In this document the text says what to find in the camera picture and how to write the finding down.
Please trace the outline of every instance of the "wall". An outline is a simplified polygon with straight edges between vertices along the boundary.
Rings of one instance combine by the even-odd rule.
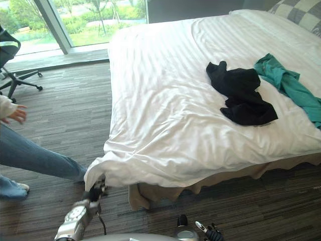
[[[269,10],[279,0],[147,0],[150,23],[228,14],[237,9]]]

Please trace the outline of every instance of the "foot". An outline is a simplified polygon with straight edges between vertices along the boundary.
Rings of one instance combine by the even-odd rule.
[[[17,183],[21,188],[25,189],[25,191],[28,193],[30,190],[30,187],[27,184],[24,183]]]

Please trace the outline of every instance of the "cable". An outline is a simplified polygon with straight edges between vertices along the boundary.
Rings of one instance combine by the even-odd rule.
[[[104,227],[104,235],[107,235],[107,232],[106,232],[106,225],[105,225],[104,221],[102,220],[102,218],[101,218],[101,216],[100,216],[99,212],[97,212],[97,216],[98,216],[99,220],[101,221],[101,223],[102,223],[102,225],[103,225],[103,227]]]

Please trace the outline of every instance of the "blue jeans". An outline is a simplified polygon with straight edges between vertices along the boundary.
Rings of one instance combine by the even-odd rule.
[[[86,168],[71,158],[42,148],[2,124],[0,164],[75,181],[83,181],[86,173]],[[24,189],[0,175],[0,199],[24,199],[26,196]]]

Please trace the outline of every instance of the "chair leg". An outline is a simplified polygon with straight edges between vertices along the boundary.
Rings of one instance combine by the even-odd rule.
[[[17,84],[18,84],[18,85],[26,84],[26,85],[34,86],[34,87],[36,87],[37,89],[39,88],[39,86],[37,86],[37,85],[35,85],[35,84],[31,84],[31,83],[29,83],[29,82],[25,82],[25,81],[20,80],[20,77],[17,77]]]
[[[17,82],[16,81],[11,81],[11,87],[9,89],[8,98],[11,99],[11,96],[13,95],[14,90],[16,89],[16,86],[17,86]]]
[[[18,78],[19,79],[27,79],[30,76],[33,76],[33,75],[39,74],[39,73],[40,73],[39,70],[36,70],[36,71],[30,72],[30,73],[27,73],[27,74],[20,75],[20,76],[18,76]]]
[[[0,89],[5,89],[11,85],[12,81],[9,81],[7,84],[4,84],[3,86],[0,87]]]

